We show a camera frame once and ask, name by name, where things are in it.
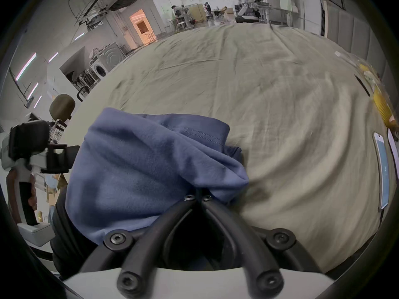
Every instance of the person's hand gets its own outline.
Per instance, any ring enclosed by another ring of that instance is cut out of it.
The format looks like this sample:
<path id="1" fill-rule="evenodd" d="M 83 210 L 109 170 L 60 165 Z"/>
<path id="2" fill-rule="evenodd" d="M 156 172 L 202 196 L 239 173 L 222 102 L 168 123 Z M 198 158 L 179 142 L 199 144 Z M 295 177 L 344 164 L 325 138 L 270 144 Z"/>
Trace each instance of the person's hand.
<path id="1" fill-rule="evenodd" d="M 14 219 L 15 223 L 21 222 L 21 217 L 18 212 L 18 206 L 17 206 L 17 198 L 15 196 L 15 180 L 17 178 L 17 172 L 16 170 L 12 169 L 7 177 L 6 177 L 6 182 L 7 182 L 7 194 L 8 194 L 8 203 L 10 204 L 11 207 L 11 216 Z M 30 182 L 32 184 L 32 197 L 30 197 L 27 202 L 30 207 L 33 208 L 35 211 L 37 209 L 37 197 L 36 197 L 36 188 L 35 188 L 35 177 L 31 174 L 30 175 Z"/>

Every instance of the doorway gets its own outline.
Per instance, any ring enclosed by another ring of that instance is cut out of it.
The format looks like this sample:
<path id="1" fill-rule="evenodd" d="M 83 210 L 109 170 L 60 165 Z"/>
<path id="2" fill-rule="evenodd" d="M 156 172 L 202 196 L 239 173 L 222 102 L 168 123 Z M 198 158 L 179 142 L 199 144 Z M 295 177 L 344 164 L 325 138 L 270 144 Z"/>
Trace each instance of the doorway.
<path id="1" fill-rule="evenodd" d="M 156 41 L 156 36 L 142 9 L 130 16 L 134 28 L 144 45 Z"/>

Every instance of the washing machine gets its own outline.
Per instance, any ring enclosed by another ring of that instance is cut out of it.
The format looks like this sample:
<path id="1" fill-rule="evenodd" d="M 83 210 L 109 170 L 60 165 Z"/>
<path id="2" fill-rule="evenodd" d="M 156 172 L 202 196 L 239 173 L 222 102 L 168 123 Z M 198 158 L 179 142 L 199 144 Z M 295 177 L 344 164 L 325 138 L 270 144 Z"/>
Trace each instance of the washing machine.
<path id="1" fill-rule="evenodd" d="M 103 79 L 114 67 L 125 59 L 125 55 L 117 46 L 116 42 L 111 43 L 100 50 L 90 61 L 90 67 Z"/>

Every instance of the chair backrest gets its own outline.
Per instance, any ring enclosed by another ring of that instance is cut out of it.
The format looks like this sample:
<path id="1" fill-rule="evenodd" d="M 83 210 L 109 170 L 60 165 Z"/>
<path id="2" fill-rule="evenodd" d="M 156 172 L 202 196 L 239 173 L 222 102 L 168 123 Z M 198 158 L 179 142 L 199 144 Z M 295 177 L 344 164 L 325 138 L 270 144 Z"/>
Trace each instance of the chair backrest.
<path id="1" fill-rule="evenodd" d="M 65 122 L 71 118 L 74 108 L 75 100 L 68 94 L 60 94 L 51 103 L 49 111 L 53 120 Z"/>

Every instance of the window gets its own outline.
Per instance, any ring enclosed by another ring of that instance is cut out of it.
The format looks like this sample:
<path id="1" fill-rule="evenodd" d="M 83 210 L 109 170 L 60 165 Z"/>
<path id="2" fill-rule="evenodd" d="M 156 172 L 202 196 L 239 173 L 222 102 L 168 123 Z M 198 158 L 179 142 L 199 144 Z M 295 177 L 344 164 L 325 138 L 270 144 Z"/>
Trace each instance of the window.
<path id="1" fill-rule="evenodd" d="M 137 27 L 139 28 L 141 34 L 149 31 L 144 21 L 138 22 Z"/>

